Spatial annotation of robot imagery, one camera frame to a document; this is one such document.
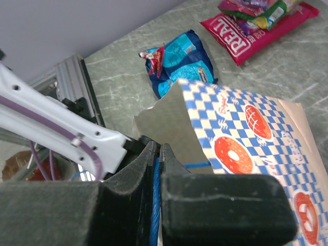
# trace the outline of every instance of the donut illustration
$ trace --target donut illustration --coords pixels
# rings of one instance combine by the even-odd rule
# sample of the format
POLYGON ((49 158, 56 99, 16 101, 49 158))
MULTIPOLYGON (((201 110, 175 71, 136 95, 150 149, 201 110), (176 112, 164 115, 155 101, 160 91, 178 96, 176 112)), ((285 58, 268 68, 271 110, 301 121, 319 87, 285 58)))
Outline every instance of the donut illustration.
POLYGON ((248 150, 229 135, 214 140, 214 152, 225 169, 233 174, 250 174, 253 161, 248 150))
POLYGON ((310 195, 302 190, 297 191, 294 196, 294 206, 305 239, 310 245, 317 245, 319 232, 318 215, 310 195))
POLYGON ((261 112, 253 105, 245 106, 246 122, 254 134, 266 141, 273 141, 273 134, 261 112))

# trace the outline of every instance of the paper bag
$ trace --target paper bag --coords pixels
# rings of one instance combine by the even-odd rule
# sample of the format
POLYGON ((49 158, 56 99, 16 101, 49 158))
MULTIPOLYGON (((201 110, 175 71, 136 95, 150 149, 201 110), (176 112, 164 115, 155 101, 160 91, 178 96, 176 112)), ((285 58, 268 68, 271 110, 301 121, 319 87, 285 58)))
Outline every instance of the paper bag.
POLYGON ((328 175, 301 104, 180 79, 134 131, 169 143, 182 164, 210 163, 191 172, 275 176, 299 225, 291 245, 328 245, 328 175))

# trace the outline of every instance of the black foam pad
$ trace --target black foam pad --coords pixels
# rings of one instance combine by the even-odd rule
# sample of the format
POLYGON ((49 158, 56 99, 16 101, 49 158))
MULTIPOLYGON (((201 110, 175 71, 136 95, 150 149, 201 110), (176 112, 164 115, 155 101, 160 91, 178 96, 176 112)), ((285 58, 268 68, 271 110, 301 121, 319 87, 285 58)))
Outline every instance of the black foam pad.
POLYGON ((150 142, 105 182, 1 184, 0 245, 149 245, 157 152, 150 142))
POLYGON ((164 246, 282 246, 296 235, 293 211, 274 177, 190 174, 168 147, 160 161, 164 246))

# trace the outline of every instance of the blue cable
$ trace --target blue cable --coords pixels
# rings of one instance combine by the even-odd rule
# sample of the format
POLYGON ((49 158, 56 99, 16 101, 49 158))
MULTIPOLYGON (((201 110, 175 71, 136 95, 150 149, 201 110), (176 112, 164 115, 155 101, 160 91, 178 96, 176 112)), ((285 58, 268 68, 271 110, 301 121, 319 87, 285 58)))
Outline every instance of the blue cable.
POLYGON ((150 246, 157 246, 158 230, 159 230, 159 207, 160 207, 160 171, 159 158, 157 158, 154 169, 153 179, 153 212, 150 226, 150 246))
POLYGON ((189 163, 184 165, 186 168, 203 168, 211 166, 209 162, 200 162, 200 163, 189 163))
POLYGON ((86 173, 87 170, 83 170, 81 172, 75 173, 74 176, 71 178, 71 181, 73 181, 74 179, 76 179, 81 173, 86 173))

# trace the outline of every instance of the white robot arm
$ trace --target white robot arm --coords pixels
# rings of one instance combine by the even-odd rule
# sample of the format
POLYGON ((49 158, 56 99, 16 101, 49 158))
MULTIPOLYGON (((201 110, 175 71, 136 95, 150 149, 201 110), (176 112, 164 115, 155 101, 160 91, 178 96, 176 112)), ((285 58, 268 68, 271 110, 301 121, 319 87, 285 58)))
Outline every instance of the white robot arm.
POLYGON ((49 100, 0 64, 0 127, 80 164, 96 179, 114 174, 131 139, 49 100))

